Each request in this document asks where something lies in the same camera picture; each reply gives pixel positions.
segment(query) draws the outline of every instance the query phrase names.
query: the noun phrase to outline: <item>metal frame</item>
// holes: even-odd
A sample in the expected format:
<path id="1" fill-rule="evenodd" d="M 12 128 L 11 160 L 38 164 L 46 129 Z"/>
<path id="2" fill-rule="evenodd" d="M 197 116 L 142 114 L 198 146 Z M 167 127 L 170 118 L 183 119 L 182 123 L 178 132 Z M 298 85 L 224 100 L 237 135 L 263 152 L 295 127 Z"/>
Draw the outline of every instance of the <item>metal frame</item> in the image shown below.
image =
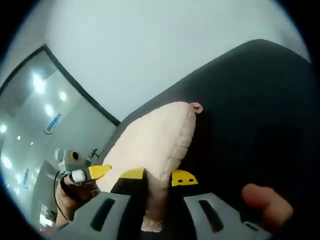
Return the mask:
<path id="1" fill-rule="evenodd" d="M 72 75 L 62 66 L 59 60 L 55 57 L 55 55 L 51 52 L 48 46 L 45 44 L 31 53 L 26 59 L 24 59 L 6 78 L 0 87 L 0 96 L 2 92 L 5 90 L 6 86 L 12 80 L 12 78 L 17 74 L 17 72 L 33 57 L 45 51 L 48 57 L 51 59 L 56 68 L 62 73 L 62 75 L 69 81 L 69 83 L 92 105 L 95 109 L 97 109 L 105 118 L 107 118 L 110 122 L 112 122 L 116 127 L 119 126 L 120 121 L 112 116 L 108 111 L 106 111 L 86 90 L 72 77 Z"/>

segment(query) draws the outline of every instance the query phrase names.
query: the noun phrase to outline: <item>wire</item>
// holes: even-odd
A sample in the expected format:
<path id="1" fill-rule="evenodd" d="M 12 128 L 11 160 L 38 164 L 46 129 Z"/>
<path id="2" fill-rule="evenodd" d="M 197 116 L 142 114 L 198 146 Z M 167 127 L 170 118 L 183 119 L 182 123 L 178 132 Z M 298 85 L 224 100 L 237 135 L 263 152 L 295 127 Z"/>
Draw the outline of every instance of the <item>wire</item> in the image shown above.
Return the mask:
<path id="1" fill-rule="evenodd" d="M 60 213 L 62 214 L 62 216 L 65 218 L 65 220 L 68 220 L 65 216 L 65 214 L 62 212 L 61 208 L 59 207 L 58 203 L 57 203 L 57 199 L 56 199 L 56 180 L 58 177 L 58 174 L 60 173 L 60 170 L 56 173 L 55 177 L 54 177 L 54 182 L 53 182 L 53 197 L 54 197 L 54 201 L 56 206 L 58 207 Z"/>

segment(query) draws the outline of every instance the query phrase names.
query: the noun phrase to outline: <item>glass wall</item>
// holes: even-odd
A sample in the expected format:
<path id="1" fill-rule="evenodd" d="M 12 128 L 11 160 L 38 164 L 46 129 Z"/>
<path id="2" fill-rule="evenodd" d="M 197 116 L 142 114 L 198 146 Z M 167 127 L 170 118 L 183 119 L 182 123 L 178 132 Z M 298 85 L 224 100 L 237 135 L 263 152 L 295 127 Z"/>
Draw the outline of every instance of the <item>glass wall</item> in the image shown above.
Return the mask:
<path id="1" fill-rule="evenodd" d="M 44 230 L 44 223 L 50 223 L 45 216 L 54 217 L 57 211 L 55 150 L 76 151 L 84 166 L 86 159 L 97 159 L 116 126 L 78 92 L 44 50 L 13 75 L 0 95 L 1 170 L 25 217 Z"/>

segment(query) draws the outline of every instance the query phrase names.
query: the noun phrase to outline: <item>finger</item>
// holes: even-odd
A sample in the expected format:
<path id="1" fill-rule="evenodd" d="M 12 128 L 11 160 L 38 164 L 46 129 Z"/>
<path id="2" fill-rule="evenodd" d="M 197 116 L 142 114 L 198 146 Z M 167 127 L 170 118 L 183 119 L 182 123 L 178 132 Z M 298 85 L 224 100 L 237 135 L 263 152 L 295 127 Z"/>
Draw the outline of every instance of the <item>finger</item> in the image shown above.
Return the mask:
<path id="1" fill-rule="evenodd" d="M 291 205 L 269 187 L 250 183 L 241 195 L 249 207 L 262 210 L 264 223 L 271 229 L 280 227 L 293 213 Z"/>

